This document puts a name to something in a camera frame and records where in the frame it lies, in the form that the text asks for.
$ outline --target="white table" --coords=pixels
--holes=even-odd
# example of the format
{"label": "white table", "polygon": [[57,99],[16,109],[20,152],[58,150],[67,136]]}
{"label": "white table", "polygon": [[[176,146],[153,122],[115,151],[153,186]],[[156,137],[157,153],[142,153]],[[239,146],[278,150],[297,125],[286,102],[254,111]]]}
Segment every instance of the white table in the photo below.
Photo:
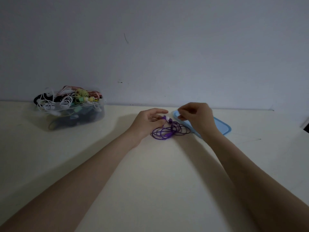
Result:
{"label": "white table", "polygon": [[[0,224],[148,109],[105,106],[96,123],[45,132],[32,106],[0,102]],[[309,204],[309,134],[273,111],[215,109],[227,135],[264,171]],[[145,138],[123,159],[76,231],[256,231],[207,144],[193,134]]]}

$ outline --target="purple cable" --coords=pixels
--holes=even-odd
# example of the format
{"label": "purple cable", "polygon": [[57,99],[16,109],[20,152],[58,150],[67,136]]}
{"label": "purple cable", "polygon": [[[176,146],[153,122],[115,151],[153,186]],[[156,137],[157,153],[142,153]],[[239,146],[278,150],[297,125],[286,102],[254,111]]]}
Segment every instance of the purple cable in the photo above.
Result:
{"label": "purple cable", "polygon": [[167,120],[166,116],[162,117],[162,119],[166,120],[171,126],[166,128],[162,126],[154,129],[151,135],[157,140],[166,140],[171,138],[173,135],[181,136],[191,132],[188,127],[173,121],[172,119]]}

